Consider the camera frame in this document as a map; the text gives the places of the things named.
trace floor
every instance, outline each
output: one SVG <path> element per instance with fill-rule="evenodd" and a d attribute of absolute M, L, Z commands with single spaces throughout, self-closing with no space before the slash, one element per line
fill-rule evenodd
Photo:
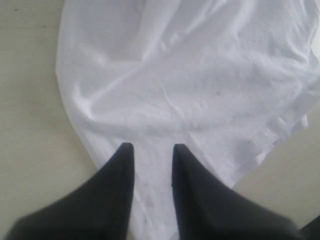
<path fill-rule="evenodd" d="M 95 173 L 62 106 L 55 55 L 63 0 L 0 0 L 0 238 L 21 215 Z M 320 56 L 320 37 L 314 42 Z M 320 104 L 236 190 L 302 227 L 320 214 Z"/>

